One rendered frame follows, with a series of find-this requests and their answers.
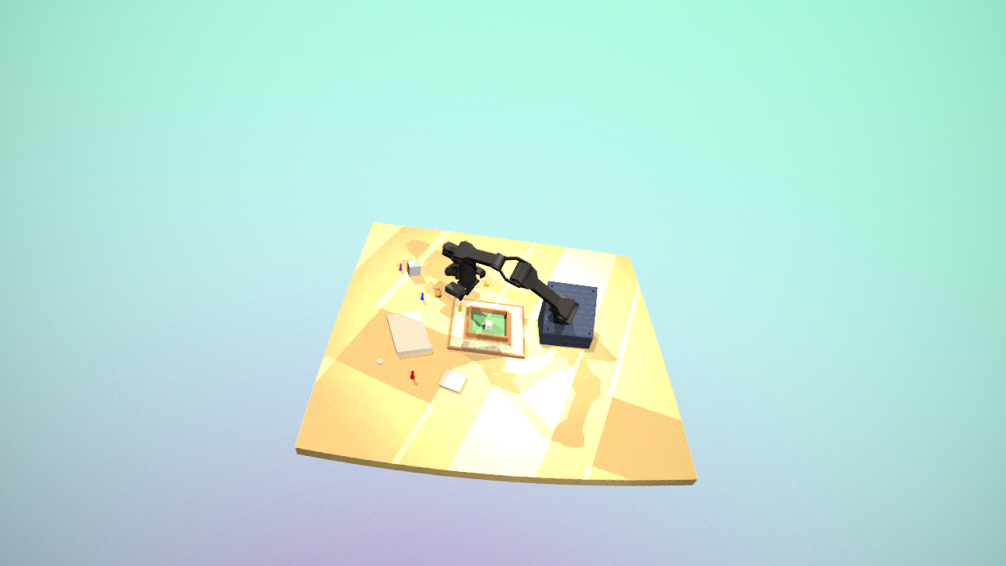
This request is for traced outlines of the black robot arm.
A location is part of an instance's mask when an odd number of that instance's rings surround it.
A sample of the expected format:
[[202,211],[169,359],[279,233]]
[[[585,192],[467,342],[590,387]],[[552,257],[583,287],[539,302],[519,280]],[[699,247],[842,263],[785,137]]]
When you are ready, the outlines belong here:
[[[517,288],[530,289],[540,299],[550,304],[548,309],[554,313],[554,316],[556,316],[554,320],[560,322],[560,324],[571,326],[572,319],[575,318],[577,309],[580,306],[570,297],[557,295],[548,285],[539,280],[537,271],[532,267],[532,263],[522,258],[506,257],[500,253],[487,253],[487,251],[478,250],[474,247],[474,244],[467,240],[461,240],[458,244],[454,244],[448,240],[442,246],[442,255],[448,257],[453,262],[445,267],[445,276],[453,276],[454,280],[458,280],[458,271],[460,270],[457,267],[459,265],[463,269],[473,269],[476,267],[476,263],[493,267],[493,269],[499,271],[505,281],[517,286]],[[501,270],[505,261],[518,261],[509,280]]]

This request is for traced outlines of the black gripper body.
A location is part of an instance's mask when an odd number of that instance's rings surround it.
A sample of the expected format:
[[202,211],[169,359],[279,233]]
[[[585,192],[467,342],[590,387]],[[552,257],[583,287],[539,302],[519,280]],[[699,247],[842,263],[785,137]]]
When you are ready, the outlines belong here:
[[476,265],[473,269],[463,269],[460,265],[457,267],[458,270],[458,281],[457,284],[451,281],[445,286],[445,292],[453,297],[460,297],[463,295],[466,285],[477,280],[477,275],[480,276],[481,280],[486,276],[486,271]]

